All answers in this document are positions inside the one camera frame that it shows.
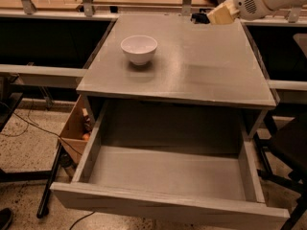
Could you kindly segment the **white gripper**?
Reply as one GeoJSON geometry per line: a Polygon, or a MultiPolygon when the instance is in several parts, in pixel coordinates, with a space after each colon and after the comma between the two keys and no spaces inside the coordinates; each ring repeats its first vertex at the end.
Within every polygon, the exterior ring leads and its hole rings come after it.
{"type": "Polygon", "coordinates": [[[231,24],[239,17],[245,20],[263,18],[268,14],[268,8],[263,0],[233,0],[222,3],[207,14],[212,25],[231,24]]]}

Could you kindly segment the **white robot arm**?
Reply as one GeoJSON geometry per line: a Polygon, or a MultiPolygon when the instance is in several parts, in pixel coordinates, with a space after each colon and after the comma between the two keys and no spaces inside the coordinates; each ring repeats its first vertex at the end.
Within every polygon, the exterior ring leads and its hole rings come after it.
{"type": "Polygon", "coordinates": [[[236,18],[255,20],[286,7],[302,7],[307,0],[225,0],[206,16],[212,25],[233,23],[236,18]]]}

